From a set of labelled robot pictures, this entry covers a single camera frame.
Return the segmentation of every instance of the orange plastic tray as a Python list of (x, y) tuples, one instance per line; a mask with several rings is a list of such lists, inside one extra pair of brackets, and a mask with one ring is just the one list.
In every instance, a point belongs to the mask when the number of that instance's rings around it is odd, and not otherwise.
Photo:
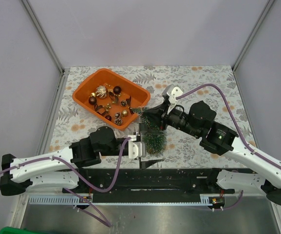
[[(119, 97), (118, 104), (112, 104), (112, 100), (109, 95), (105, 99), (101, 99), (97, 97), (97, 104), (106, 106), (107, 103), (111, 103), (111, 109), (109, 111), (109, 115), (112, 117), (112, 120), (107, 120), (104, 116), (100, 115), (94, 110), (94, 106), (88, 102), (90, 94), (96, 91), (96, 88), (99, 85), (110, 85), (107, 86), (108, 89), (113, 89), (115, 86), (120, 86), (121, 96)], [(112, 127), (124, 131), (128, 125), (133, 122), (137, 118), (137, 114), (132, 114), (128, 110), (128, 106), (121, 106), (120, 102), (126, 100), (131, 97), (131, 107), (136, 108), (139, 106), (145, 106), (150, 100), (150, 93), (144, 88), (138, 86), (137, 84), (125, 79), (119, 74), (103, 68), (99, 69), (95, 73), (91, 74), (87, 77), (77, 88), (77, 90), (73, 93), (73, 100), (84, 107), (86, 110), (92, 112), (95, 116), (102, 119)], [(116, 112), (122, 112), (123, 110), (127, 110), (129, 112), (128, 116), (122, 117), (123, 123), (118, 126), (114, 123), (115, 117), (114, 114)]]

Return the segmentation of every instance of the cable clip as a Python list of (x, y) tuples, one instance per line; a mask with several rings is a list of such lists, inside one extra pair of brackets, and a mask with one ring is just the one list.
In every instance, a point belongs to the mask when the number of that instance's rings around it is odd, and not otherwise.
[(256, 150), (253, 150), (253, 151), (251, 152), (251, 155), (254, 155), (255, 153), (257, 153), (257, 151), (256, 151)]

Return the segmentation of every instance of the table surface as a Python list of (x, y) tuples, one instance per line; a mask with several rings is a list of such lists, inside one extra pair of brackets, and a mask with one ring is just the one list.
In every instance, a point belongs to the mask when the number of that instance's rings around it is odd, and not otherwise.
[[(216, 84), (225, 94), (245, 139), (251, 144), (255, 144), (230, 66), (71, 67), (49, 151), (67, 147), (72, 142), (87, 137), (97, 128), (107, 126), (105, 122), (85, 110), (72, 99), (72, 94), (79, 84), (100, 68), (111, 69), (147, 89), (151, 93), (151, 99), (147, 104), (148, 107), (154, 107), (163, 102), (162, 91), (170, 84), (179, 86), (184, 93), (205, 83)], [(182, 105), (187, 112), (193, 103), (201, 100), (217, 112), (215, 119), (217, 122), (235, 130), (223, 99), (212, 87), (203, 88), (181, 99), (178, 104)], [(135, 121), (125, 131), (114, 129), (114, 133), (117, 137), (126, 137), (127, 134), (131, 134), (137, 129), (138, 122)], [(151, 166), (151, 168), (244, 167), (229, 158), (207, 152), (199, 146), (200, 139), (197, 140), (172, 127), (167, 128), (167, 141), (166, 149), (162, 154), (157, 156), (147, 155), (144, 159), (164, 159), (163, 162), (159, 162)], [(102, 156), (101, 158), (102, 162), (93, 167), (116, 167), (117, 156)], [(139, 164), (136, 160), (123, 157), (121, 167), (138, 168)]]

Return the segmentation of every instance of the black metal base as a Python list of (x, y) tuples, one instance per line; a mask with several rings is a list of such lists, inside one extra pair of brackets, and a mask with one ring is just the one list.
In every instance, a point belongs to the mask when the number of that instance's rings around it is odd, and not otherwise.
[[(221, 169), (121, 169), (110, 192), (93, 191), (96, 203), (156, 203), (200, 202), (200, 194), (219, 194), (216, 184)], [(250, 169), (237, 169), (240, 173), (253, 173)], [(115, 169), (81, 169), (88, 181), (100, 188), (112, 182)], [(75, 193), (89, 192), (89, 187), (79, 182), (72, 190)], [(225, 194), (233, 194), (233, 189)]]

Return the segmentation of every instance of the red ornament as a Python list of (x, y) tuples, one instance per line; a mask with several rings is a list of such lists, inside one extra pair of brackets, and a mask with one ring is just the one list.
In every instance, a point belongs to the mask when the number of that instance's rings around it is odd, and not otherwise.
[(110, 115), (107, 115), (105, 118), (109, 121), (111, 121), (111, 119), (112, 119), (112, 117)]
[(95, 97), (90, 97), (88, 99), (88, 102), (91, 104), (91, 105), (95, 105), (97, 103), (97, 99)]
[(115, 87), (113, 88), (113, 92), (114, 92), (115, 94), (120, 94), (120, 93), (121, 93), (121, 87), (120, 87), (120, 86), (115, 86)]

